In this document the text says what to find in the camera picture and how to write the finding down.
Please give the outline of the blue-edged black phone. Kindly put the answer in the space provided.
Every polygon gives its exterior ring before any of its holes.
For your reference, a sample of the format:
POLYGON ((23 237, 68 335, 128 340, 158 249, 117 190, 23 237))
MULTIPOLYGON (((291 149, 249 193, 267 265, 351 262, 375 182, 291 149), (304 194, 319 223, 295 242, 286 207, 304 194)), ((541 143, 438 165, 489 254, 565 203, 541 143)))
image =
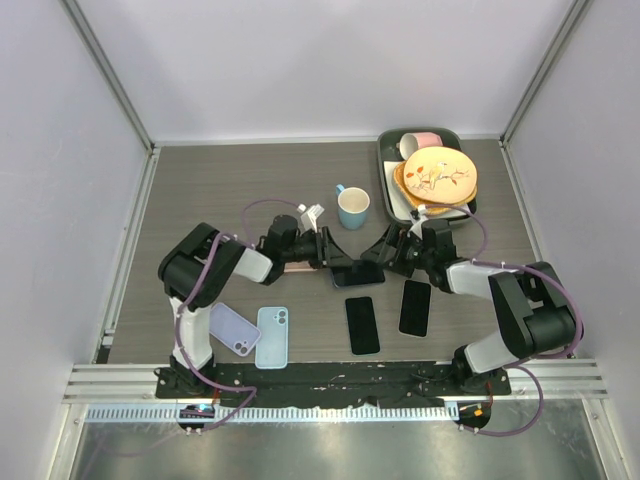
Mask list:
POLYGON ((331 270, 331 277, 336 288, 360 287, 385 282, 384 272, 377 267, 336 268, 331 270))

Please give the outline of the pink phone case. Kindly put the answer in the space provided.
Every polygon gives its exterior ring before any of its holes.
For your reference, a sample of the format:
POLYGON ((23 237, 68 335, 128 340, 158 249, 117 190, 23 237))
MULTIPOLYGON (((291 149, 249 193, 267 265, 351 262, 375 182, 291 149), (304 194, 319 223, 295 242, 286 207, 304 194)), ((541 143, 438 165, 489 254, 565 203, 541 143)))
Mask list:
POLYGON ((293 273, 307 273, 307 272, 315 272, 316 268, 312 267, 307 263, 291 263, 287 264, 284 268, 285 274, 293 274, 293 273))

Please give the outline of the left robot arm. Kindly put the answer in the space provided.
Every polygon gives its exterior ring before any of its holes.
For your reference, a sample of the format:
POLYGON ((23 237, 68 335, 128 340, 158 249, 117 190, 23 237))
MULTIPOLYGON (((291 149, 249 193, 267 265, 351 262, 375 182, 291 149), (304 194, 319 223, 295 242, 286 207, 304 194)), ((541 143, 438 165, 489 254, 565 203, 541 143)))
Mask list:
POLYGON ((312 269, 350 267, 354 260, 326 227, 303 231, 290 215, 274 218, 255 246, 207 223, 197 225, 161 261, 158 277, 174 316, 174 347, 169 365, 155 371, 156 396, 200 399, 212 389, 215 357, 210 313, 229 279, 236 275, 271 285, 290 263, 312 269))

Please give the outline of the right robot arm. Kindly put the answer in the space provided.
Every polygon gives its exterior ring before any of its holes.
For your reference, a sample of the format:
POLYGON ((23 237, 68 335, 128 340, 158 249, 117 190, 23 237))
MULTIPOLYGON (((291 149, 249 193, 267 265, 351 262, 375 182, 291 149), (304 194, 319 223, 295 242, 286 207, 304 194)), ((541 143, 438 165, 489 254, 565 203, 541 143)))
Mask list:
POLYGON ((497 330, 458 348, 452 359, 451 380, 462 394, 477 393, 505 367, 569 354, 582 339, 578 309, 549 263, 518 266, 463 258, 446 220, 410 228, 392 224, 361 258, 406 278, 421 270, 442 292, 492 302, 497 330))

